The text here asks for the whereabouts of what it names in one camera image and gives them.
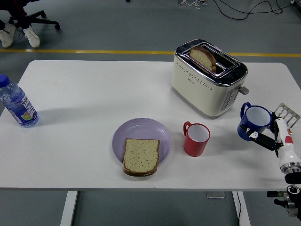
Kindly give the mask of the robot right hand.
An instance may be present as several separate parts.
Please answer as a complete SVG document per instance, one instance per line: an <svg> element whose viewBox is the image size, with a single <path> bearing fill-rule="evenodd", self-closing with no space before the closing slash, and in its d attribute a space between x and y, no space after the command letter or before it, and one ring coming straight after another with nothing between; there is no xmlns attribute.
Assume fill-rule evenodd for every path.
<svg viewBox="0 0 301 226"><path fill-rule="evenodd" d="M284 174L300 172L301 158L294 151L294 144L290 129L286 121L272 113L272 123L270 126L274 138L270 138L259 133L246 125L241 125L241 129L248 138L260 146L275 151L279 159L280 170Z"/></svg>

